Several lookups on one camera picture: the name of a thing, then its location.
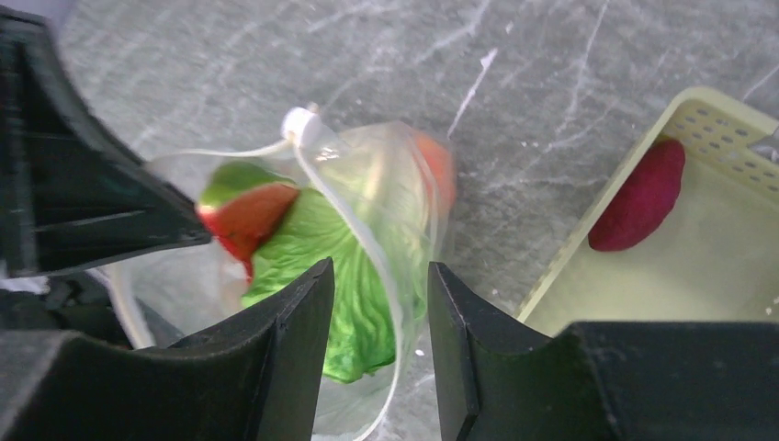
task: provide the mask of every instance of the yellow plastic basket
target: yellow plastic basket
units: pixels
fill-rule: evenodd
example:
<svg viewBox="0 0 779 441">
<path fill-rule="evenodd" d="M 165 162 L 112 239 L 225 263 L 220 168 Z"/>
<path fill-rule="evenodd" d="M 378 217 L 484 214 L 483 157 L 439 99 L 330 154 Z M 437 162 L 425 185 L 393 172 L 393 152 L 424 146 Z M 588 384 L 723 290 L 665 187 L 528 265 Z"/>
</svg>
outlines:
<svg viewBox="0 0 779 441">
<path fill-rule="evenodd" d="M 749 146 L 779 121 L 706 87 L 683 91 L 587 210 L 517 319 L 547 335 L 577 320 L 777 321 L 779 166 Z M 682 192 L 637 246 L 598 253 L 587 233 L 656 140 L 684 144 Z"/>
</svg>

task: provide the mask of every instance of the plastic bag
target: plastic bag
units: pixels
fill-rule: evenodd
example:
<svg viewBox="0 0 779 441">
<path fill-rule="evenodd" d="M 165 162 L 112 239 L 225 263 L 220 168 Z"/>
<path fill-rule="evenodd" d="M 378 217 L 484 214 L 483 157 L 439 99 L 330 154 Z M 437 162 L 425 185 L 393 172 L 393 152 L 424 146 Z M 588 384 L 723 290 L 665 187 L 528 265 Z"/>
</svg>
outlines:
<svg viewBox="0 0 779 441">
<path fill-rule="evenodd" d="M 150 168 L 199 200 L 211 227 L 220 209 L 240 198 L 278 199 L 272 207 L 260 204 L 277 219 L 266 220 L 251 262 L 230 246 L 245 217 L 233 210 L 222 223 L 234 227 L 219 232 L 233 257 L 223 254 L 220 266 L 228 313 L 273 295 L 322 258 L 333 258 L 336 292 L 322 372 L 330 381 L 323 382 L 317 420 L 343 425 L 350 416 L 344 407 L 355 402 L 343 394 L 343 400 L 329 400 L 328 389 L 359 386 L 375 395 L 389 388 L 372 424 L 350 429 L 367 436 L 387 411 L 421 331 L 427 265 L 440 257 L 455 199 L 452 153 L 401 122 L 339 136 L 302 108 L 289 112 L 282 134 L 285 141 L 257 151 L 180 152 L 156 159 Z M 209 179 L 202 179 L 203 170 L 210 170 Z M 192 179 L 193 173 L 200 179 Z M 290 189 L 297 191 L 294 198 Z M 367 381 L 376 384 L 366 387 Z"/>
</svg>

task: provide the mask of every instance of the green lettuce leaf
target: green lettuce leaf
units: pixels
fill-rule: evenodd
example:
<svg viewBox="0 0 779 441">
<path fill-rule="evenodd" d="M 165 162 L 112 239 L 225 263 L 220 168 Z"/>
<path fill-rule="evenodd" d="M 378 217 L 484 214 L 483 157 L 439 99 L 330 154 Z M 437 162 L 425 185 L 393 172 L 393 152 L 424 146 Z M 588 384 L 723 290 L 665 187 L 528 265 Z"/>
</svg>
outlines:
<svg viewBox="0 0 779 441">
<path fill-rule="evenodd" d="M 321 193 L 301 190 L 284 223 L 254 253 L 254 282 L 243 305 L 272 296 L 328 256 L 335 270 L 335 299 L 322 374 L 349 383 L 395 361 L 395 335 L 375 267 Z"/>
</svg>

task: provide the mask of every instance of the gray marble countertop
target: gray marble countertop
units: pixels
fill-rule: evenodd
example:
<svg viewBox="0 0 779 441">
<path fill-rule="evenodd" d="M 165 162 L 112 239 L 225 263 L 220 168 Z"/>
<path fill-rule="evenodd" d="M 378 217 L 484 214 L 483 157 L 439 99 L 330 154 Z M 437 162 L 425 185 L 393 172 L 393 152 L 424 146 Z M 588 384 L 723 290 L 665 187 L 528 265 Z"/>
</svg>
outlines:
<svg viewBox="0 0 779 441">
<path fill-rule="evenodd" d="M 779 116 L 776 0 L 80 0 L 77 88 L 144 156 L 258 147 L 289 107 L 451 134 L 450 265 L 505 311 L 690 85 Z M 375 439 L 438 438 L 426 334 Z"/>
</svg>

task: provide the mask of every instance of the red tomato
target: red tomato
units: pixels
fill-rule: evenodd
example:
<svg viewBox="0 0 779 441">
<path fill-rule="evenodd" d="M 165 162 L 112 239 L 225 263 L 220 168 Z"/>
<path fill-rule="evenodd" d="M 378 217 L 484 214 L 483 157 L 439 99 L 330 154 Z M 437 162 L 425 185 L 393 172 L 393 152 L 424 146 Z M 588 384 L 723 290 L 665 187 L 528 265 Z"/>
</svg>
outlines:
<svg viewBox="0 0 779 441">
<path fill-rule="evenodd" d="M 251 281 L 252 254 L 271 238 L 299 194 L 289 184 L 274 182 L 248 190 L 217 209 L 199 207 L 198 214 L 224 249 L 243 263 Z"/>
<path fill-rule="evenodd" d="M 414 141 L 427 166 L 430 167 L 441 200 L 440 208 L 443 214 L 446 214 L 452 209 L 457 199 L 457 179 L 452 154 L 443 145 L 424 133 L 416 132 Z M 428 195 L 432 196 L 431 183 L 425 182 L 425 186 Z"/>
</svg>

